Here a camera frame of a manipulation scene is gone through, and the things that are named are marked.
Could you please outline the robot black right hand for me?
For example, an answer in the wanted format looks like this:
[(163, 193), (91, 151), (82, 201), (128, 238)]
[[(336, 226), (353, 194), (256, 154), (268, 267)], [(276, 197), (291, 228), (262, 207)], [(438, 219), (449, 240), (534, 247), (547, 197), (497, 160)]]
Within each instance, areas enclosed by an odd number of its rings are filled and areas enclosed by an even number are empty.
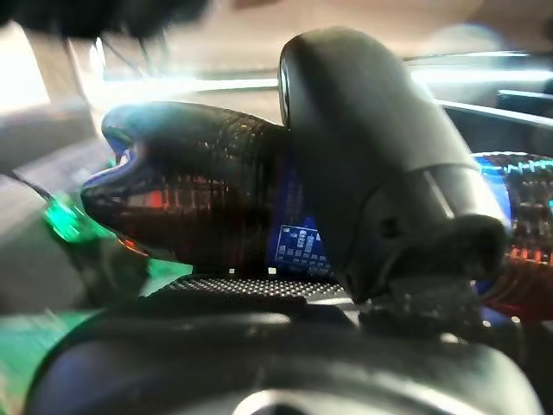
[(86, 214), (193, 273), (99, 312), (27, 414), (540, 414), (515, 319), (552, 313), (548, 159), (473, 153), (383, 44), (309, 31), (282, 121), (149, 102), (102, 122)]

